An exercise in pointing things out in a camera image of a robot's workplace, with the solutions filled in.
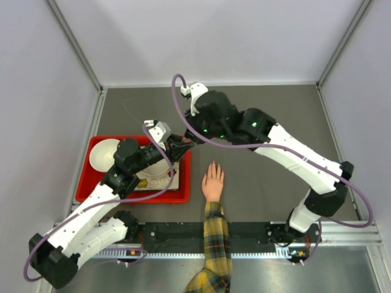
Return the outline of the yellow plaid sleeve forearm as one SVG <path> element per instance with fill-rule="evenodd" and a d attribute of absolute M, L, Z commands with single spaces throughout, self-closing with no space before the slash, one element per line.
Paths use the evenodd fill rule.
<path fill-rule="evenodd" d="M 230 292 L 232 256 L 228 223 L 218 202 L 207 202 L 203 223 L 205 261 L 190 280 L 185 292 Z"/>

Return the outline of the mannequin hand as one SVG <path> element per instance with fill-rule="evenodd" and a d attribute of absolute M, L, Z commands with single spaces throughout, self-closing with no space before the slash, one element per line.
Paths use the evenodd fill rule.
<path fill-rule="evenodd" d="M 220 164 L 213 161 L 202 179 L 202 193 L 206 202 L 220 202 L 225 173 Z"/>

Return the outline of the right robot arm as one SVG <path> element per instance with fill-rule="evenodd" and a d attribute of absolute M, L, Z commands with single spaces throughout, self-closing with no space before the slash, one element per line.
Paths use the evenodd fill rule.
<path fill-rule="evenodd" d="M 300 204 L 288 216 L 286 241 L 300 241 L 313 222 L 332 217 L 345 202 L 354 166 L 332 162 L 291 136 L 275 119 L 256 108 L 239 111 L 222 92 L 201 84 L 182 87 L 181 95 L 190 100 L 184 112 L 190 128 L 185 136 L 195 143 L 199 138 L 222 139 L 232 145 L 265 156 L 303 179 L 310 187 Z"/>

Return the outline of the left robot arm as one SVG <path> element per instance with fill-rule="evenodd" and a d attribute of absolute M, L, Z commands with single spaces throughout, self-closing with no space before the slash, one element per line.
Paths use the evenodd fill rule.
<path fill-rule="evenodd" d="M 31 237 L 25 266 L 32 267 L 53 288 L 62 289 L 91 257 L 118 241 L 134 241 L 139 233 L 138 222 L 129 212 L 117 212 L 102 226 L 97 224 L 109 211 L 129 200 L 140 183 L 139 172 L 164 160 L 174 174 L 173 164 L 193 146 L 173 134 L 145 147 L 133 138 L 119 141 L 113 165 L 79 208 L 45 235 Z"/>

